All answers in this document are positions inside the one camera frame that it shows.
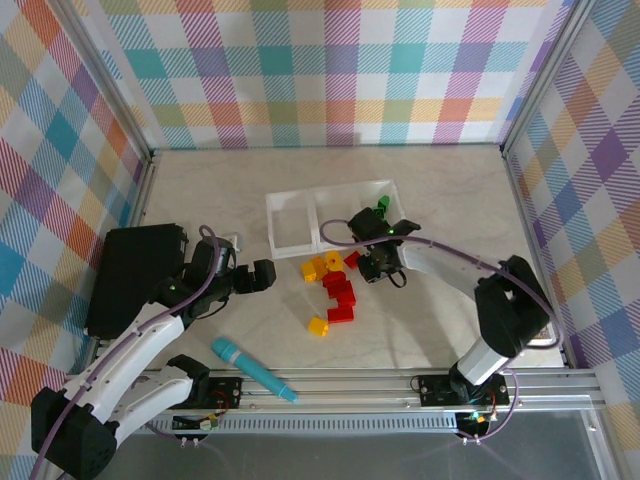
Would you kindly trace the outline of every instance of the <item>clear plastic tray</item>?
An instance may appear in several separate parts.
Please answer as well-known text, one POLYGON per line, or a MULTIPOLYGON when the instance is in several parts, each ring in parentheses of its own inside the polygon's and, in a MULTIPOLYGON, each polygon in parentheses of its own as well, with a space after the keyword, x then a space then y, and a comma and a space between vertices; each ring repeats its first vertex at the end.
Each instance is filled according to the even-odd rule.
MULTIPOLYGON (((405 216, 393 180, 267 194, 271 256, 278 259, 340 250, 320 239, 320 225, 334 218, 350 220, 363 208, 376 207, 383 195, 390 198, 385 219, 393 225, 405 216)), ((337 241, 351 240, 344 225, 331 225, 325 233, 337 241)))

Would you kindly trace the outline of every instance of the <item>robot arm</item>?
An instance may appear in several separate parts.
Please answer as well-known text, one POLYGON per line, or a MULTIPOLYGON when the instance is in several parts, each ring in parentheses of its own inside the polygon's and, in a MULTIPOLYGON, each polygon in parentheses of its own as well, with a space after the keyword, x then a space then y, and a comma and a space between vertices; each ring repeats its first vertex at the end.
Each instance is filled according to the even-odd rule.
POLYGON ((178 338, 214 301, 231 293, 247 294, 269 288, 275 281, 270 260, 230 268, 233 246, 218 239, 219 261, 211 242, 196 246, 192 261, 180 278, 168 278, 156 289, 152 303, 142 306, 129 327, 85 371, 55 392, 42 389, 31 404, 31 443, 36 452, 45 445, 63 410, 62 419, 45 458, 74 478, 92 479, 109 463, 116 449, 140 426, 162 411, 183 403, 201 404, 209 393, 209 368, 179 355, 157 374, 139 376, 149 362, 178 338), (184 305, 209 277, 216 275, 203 293, 173 315, 168 307, 184 305))
POLYGON ((550 320, 527 292, 505 278, 515 278, 546 301, 533 270, 520 257, 497 261, 440 244, 441 248, 435 248, 435 242, 427 239, 406 242, 402 238, 420 230, 420 225, 401 220, 390 226, 370 208, 356 214, 347 226, 356 242, 368 243, 368 253, 358 259, 367 282, 378 282, 407 268, 435 275, 476 302, 481 336, 449 372, 450 387, 459 403, 483 395, 496 372, 518 356, 550 320), (487 275, 487 266, 495 273, 487 275))

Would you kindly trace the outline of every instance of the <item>red block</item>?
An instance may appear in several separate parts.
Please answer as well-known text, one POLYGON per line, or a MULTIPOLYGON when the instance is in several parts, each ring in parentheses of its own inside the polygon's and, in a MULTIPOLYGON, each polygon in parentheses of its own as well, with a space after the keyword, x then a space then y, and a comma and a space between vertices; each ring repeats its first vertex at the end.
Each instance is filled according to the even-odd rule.
POLYGON ((355 307, 356 306, 356 296, 353 293, 353 290, 349 292, 339 293, 336 297, 338 300, 338 305, 341 307, 355 307))
POLYGON ((329 323, 353 322, 353 308, 338 307, 327 310, 329 323))
POLYGON ((347 281, 347 274, 344 272, 330 272, 322 277, 322 286, 328 288, 331 285, 344 283, 347 281))
POLYGON ((356 268, 358 265, 356 264, 356 261, 358 260, 358 258, 360 258, 362 255, 360 255, 360 252, 358 252, 357 250, 355 252, 353 252, 351 255, 349 255, 347 258, 344 259, 344 263, 347 264, 347 266, 353 270, 354 268, 356 268))
POLYGON ((338 295, 344 292, 353 292, 353 287, 351 286, 351 282, 342 282, 336 283, 335 285, 331 285, 327 288, 327 293, 329 294, 329 298, 336 298, 338 295))

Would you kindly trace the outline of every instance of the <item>teal marker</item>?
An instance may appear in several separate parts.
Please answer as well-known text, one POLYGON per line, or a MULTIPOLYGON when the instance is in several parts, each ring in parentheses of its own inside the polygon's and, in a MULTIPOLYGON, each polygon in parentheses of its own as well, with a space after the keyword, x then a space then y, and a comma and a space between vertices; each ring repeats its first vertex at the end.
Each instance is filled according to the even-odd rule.
POLYGON ((277 397, 284 398, 292 403, 298 401, 298 395, 286 383, 253 360, 249 355, 244 354, 230 340, 222 337, 217 338, 211 344, 211 350, 225 362, 238 367, 277 397))

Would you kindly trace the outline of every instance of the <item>plaid wall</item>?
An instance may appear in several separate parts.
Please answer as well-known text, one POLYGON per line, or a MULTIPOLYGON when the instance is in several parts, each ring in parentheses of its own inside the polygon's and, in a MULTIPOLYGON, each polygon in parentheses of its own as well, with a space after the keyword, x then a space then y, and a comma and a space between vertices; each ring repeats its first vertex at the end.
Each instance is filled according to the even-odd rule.
POLYGON ((580 366, 640 478, 640 2, 602 0, 515 148, 580 366))
POLYGON ((170 148, 495 141, 513 82, 547 45, 539 20, 563 8, 563 0, 75 3, 150 143, 170 148))
POLYGON ((522 106, 524 99, 527 97, 527 94, 529 93, 529 89, 531 88, 533 81, 535 80, 536 75, 540 71, 540 68, 542 67, 545 59, 549 55, 551 51, 551 47, 553 46, 553 42, 556 39, 556 36, 558 35, 558 33, 560 32, 560 29, 562 28, 564 21, 567 19, 567 15, 569 14, 571 7, 574 3, 575 3, 575 0, 563 0, 562 6, 558 9, 556 16, 553 20, 553 23, 551 24, 551 27, 549 28, 547 35, 544 37, 544 41, 540 46, 540 50, 538 51, 538 54, 536 55, 535 60, 531 64, 531 67, 529 68, 529 72, 527 73, 527 76, 525 77, 524 81, 520 85, 520 89, 518 90, 518 94, 516 95, 516 98, 513 104, 511 105, 511 108, 509 109, 507 118, 505 122, 502 124, 502 127, 500 128, 500 133, 498 134, 498 143, 502 143, 505 137, 507 136, 509 128, 513 124, 513 121, 516 119, 520 111, 520 107, 522 106))
POLYGON ((102 239, 142 163, 45 1, 0 11, 0 478, 22 480, 29 404, 86 351, 102 239))

